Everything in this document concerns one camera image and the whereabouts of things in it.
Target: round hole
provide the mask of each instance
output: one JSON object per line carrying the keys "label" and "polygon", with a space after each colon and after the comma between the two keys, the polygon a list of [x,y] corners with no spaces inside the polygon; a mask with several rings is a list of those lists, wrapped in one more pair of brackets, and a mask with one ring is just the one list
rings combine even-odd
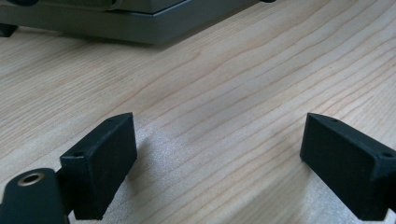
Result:
{"label": "round hole", "polygon": [[26,187],[33,185],[40,181],[44,177],[43,173],[34,173],[24,176],[18,181],[18,185],[21,187]]}
{"label": "round hole", "polygon": [[84,152],[83,151],[77,151],[73,154],[74,157],[82,157],[84,156]]}
{"label": "round hole", "polygon": [[383,152],[382,155],[383,155],[384,157],[393,157],[393,155],[390,154],[390,153],[388,153],[388,152]]}

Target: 3d printed part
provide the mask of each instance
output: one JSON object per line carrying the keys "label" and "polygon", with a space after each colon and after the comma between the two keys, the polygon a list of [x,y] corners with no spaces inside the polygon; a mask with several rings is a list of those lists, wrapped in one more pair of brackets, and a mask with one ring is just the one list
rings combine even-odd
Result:
{"label": "3d printed part", "polygon": [[396,209],[396,152],[338,119],[306,118],[301,158],[362,220]]}
{"label": "3d printed part", "polygon": [[132,114],[105,120],[61,156],[62,168],[18,175],[8,182],[0,223],[68,223],[102,219],[136,160]]}

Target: wood grain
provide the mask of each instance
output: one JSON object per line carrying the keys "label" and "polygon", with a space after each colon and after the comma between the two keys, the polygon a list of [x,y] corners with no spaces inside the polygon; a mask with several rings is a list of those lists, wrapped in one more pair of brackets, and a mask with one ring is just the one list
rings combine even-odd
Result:
{"label": "wood grain", "polygon": [[394,0],[259,3],[163,46],[20,28],[0,48],[0,189],[134,112],[138,160],[98,223],[361,223],[301,162],[305,115],[396,148]]}

